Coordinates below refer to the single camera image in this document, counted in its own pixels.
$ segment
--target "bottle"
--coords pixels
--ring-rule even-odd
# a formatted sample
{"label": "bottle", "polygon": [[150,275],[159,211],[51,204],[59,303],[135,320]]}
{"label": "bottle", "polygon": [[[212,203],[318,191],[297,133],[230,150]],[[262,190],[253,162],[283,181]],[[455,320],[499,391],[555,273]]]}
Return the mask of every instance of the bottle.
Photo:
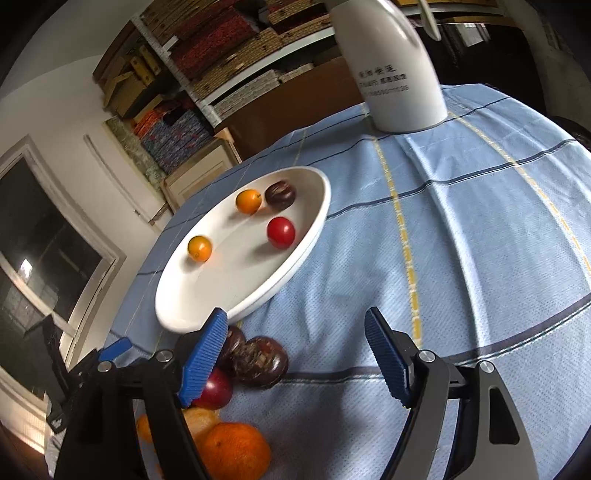
{"label": "bottle", "polygon": [[[425,46],[406,16],[388,0],[325,0],[335,39],[375,126],[410,133],[447,117],[439,80]],[[425,0],[426,33],[441,40]]]}

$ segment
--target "white shelf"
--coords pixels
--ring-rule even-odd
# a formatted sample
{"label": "white shelf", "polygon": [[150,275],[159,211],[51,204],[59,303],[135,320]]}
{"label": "white shelf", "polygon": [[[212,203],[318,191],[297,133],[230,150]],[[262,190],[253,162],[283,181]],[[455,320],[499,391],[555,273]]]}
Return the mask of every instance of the white shelf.
{"label": "white shelf", "polygon": [[[471,12],[471,13],[487,13],[487,14],[496,14],[502,15],[502,11],[496,7],[485,7],[483,5],[468,5],[468,4],[431,4],[431,11],[437,12]],[[410,15],[418,15],[419,8],[416,5],[411,7],[402,7],[400,9],[407,17]],[[189,97],[195,105],[201,110],[203,115],[209,120],[209,122],[215,127],[219,123],[221,123],[221,119],[211,107],[211,104],[223,96],[227,91],[234,88],[248,77],[254,75],[255,73],[263,70],[264,68],[268,67],[273,62],[294,53],[308,45],[311,45],[317,41],[320,41],[324,38],[331,37],[335,34],[335,30],[332,27],[325,28],[324,30],[320,30],[319,32],[312,33],[312,35],[308,35],[307,37],[301,38],[289,45],[286,45],[283,48],[267,55],[264,59],[259,60],[255,64],[248,67],[246,70],[240,72],[238,75],[232,77],[222,86],[218,87],[212,93],[210,93],[207,97],[203,100],[200,100],[197,95],[195,94],[195,90],[192,87],[191,81],[185,76],[183,72],[181,72],[178,67],[174,64],[174,62],[170,59],[170,52],[165,50],[162,45],[158,42],[158,39],[154,37],[153,33],[146,27],[142,19],[139,17],[139,14],[134,15],[131,17],[131,21],[136,26],[138,31],[144,36],[144,38],[148,41],[150,46],[156,52],[156,55],[160,57],[164,65],[170,70],[173,76],[178,80],[181,87],[189,94]]]}
{"label": "white shelf", "polygon": [[256,72],[269,66],[271,63],[273,63],[279,59],[282,59],[283,57],[285,57],[291,53],[294,53],[297,50],[307,47],[308,45],[316,43],[317,41],[320,41],[323,38],[332,37],[334,34],[335,34],[335,29],[332,27],[328,27],[328,28],[325,28],[324,30],[320,30],[319,32],[312,33],[311,35],[308,35],[307,37],[296,40],[295,42],[290,43],[289,45],[286,45],[285,47],[274,51],[270,55],[267,55],[264,59],[259,60],[255,64],[249,66],[247,69],[241,71],[238,75],[232,77],[230,80],[228,80],[226,83],[224,83],[221,87],[218,87],[217,89],[215,89],[212,93],[210,93],[209,95],[207,95],[203,99],[203,103],[210,105],[212,102],[214,102],[215,100],[220,98],[224,93],[226,93],[229,89],[235,87],[240,82],[243,82],[249,76],[251,76],[251,75],[255,74]]}

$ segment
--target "yellow stripe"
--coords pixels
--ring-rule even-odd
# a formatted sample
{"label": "yellow stripe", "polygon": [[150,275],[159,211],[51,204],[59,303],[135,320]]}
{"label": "yellow stripe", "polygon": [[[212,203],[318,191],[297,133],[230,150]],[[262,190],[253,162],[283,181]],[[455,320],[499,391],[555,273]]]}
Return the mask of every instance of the yellow stripe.
{"label": "yellow stripe", "polygon": [[556,206],[554,205],[554,203],[552,203],[552,201],[548,198],[548,196],[542,191],[542,189],[537,184],[537,182],[528,175],[528,173],[515,161],[515,159],[513,157],[511,157],[505,150],[503,150],[499,145],[497,145],[497,143],[495,143],[490,138],[488,138],[481,130],[479,130],[478,128],[476,128],[470,122],[468,122],[468,121],[464,120],[463,118],[457,116],[455,113],[449,112],[449,114],[452,117],[454,117],[457,120],[459,120],[461,123],[463,123],[470,130],[472,130],[481,139],[483,139],[501,157],[503,157],[507,162],[509,162],[510,164],[512,164],[515,167],[516,171],[519,172],[519,174],[521,175],[521,177],[527,183],[529,183],[530,185],[532,185],[534,187],[534,191],[542,199],[542,201],[544,202],[544,204],[546,205],[546,207],[548,208],[548,210],[552,213],[552,215],[554,216],[554,218],[556,220],[558,220],[558,222],[563,225],[563,227],[566,230],[566,232],[570,234],[571,240],[572,240],[574,246],[576,247],[576,249],[579,251],[579,253],[581,255],[581,258],[582,258],[582,260],[583,260],[583,262],[585,264],[585,267],[587,268],[587,271],[589,273],[591,273],[591,265],[589,264],[589,260],[587,259],[587,256],[585,255],[585,253],[581,249],[581,246],[579,244],[579,241],[577,240],[577,238],[575,237],[574,233],[570,229],[569,224],[566,222],[566,220],[564,219],[564,217],[562,216],[562,214],[560,213],[560,211],[556,208]]}
{"label": "yellow stripe", "polygon": [[[369,112],[366,110],[365,105],[362,106],[362,110],[365,114],[365,119],[369,123],[370,128],[372,128],[371,122],[368,118]],[[400,235],[400,241],[402,243],[402,254],[404,256],[404,263],[407,271],[408,301],[411,309],[411,327],[413,332],[413,341],[415,345],[417,345],[417,348],[420,349],[423,347],[423,328],[421,325],[421,317],[419,315],[420,304],[418,301],[417,292],[417,275],[413,267],[413,254],[410,250],[410,244],[408,243],[408,232],[406,230],[406,225],[404,222],[404,215],[402,214],[402,205],[400,203],[398,192],[396,191],[396,187],[394,185],[394,179],[392,178],[392,174],[390,172],[390,169],[388,168],[388,162],[386,162],[386,158],[384,157],[382,148],[379,146],[378,139],[374,135],[371,135],[371,137],[375,151],[378,154],[379,162],[382,164],[384,177],[386,178],[386,183],[388,184],[388,188],[390,190],[390,196],[392,197],[392,204],[394,206],[394,213],[396,215],[396,221],[398,224],[398,233]]]}
{"label": "yellow stripe", "polygon": [[297,155],[295,156],[295,160],[293,162],[292,167],[296,166],[297,161],[300,159],[301,148],[304,146],[304,139],[306,138],[306,132],[308,131],[308,127],[304,128],[304,133],[301,136],[300,146],[297,149]]}

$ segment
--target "table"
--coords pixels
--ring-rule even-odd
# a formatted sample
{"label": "table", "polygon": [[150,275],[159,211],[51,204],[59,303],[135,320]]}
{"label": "table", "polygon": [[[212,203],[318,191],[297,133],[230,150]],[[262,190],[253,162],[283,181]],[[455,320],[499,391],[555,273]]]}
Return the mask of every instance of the table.
{"label": "table", "polygon": [[[591,424],[591,157],[499,91],[443,92],[449,117],[436,128],[384,134],[361,104],[226,172],[170,220],[115,318],[106,343],[134,343],[121,362],[172,347],[176,335],[158,324],[154,295],[191,227],[261,175],[291,165],[326,173],[333,197],[316,247],[243,321],[247,337],[285,346],[289,373],[270,390],[237,391],[222,410],[224,420],[256,425],[269,441],[265,479],[380,477],[407,412],[390,397],[363,334],[374,305],[440,356],[494,362],[542,480],[560,471]],[[433,478],[447,462],[453,406]]]}

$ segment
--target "window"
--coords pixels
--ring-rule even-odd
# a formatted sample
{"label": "window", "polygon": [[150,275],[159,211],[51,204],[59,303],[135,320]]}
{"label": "window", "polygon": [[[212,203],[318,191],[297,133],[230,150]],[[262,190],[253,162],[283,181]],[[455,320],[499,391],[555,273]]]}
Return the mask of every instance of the window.
{"label": "window", "polygon": [[51,314],[66,365],[77,360],[74,351],[125,257],[35,152],[25,138],[0,158],[0,419],[42,450],[47,400],[24,333]]}

